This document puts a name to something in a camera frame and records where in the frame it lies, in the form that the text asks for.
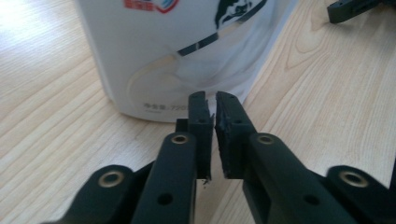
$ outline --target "white bag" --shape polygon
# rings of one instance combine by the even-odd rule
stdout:
[[[124,114],[174,122],[188,96],[243,102],[296,0],[76,0],[106,94]]]

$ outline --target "printed graphic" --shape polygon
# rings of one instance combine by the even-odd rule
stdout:
[[[245,15],[252,7],[250,0],[220,0],[218,13],[216,14],[215,23],[217,29],[234,17]]]
[[[167,13],[177,4],[178,0],[124,0],[125,7],[145,11]]]

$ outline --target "wooden table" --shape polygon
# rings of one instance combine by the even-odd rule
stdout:
[[[396,153],[396,11],[334,25],[332,0],[301,0],[244,102],[307,168],[362,169],[388,186]],[[140,169],[174,124],[118,113],[71,0],[0,2],[0,222],[61,217],[96,170]],[[241,181],[198,182],[195,223],[253,223]]]

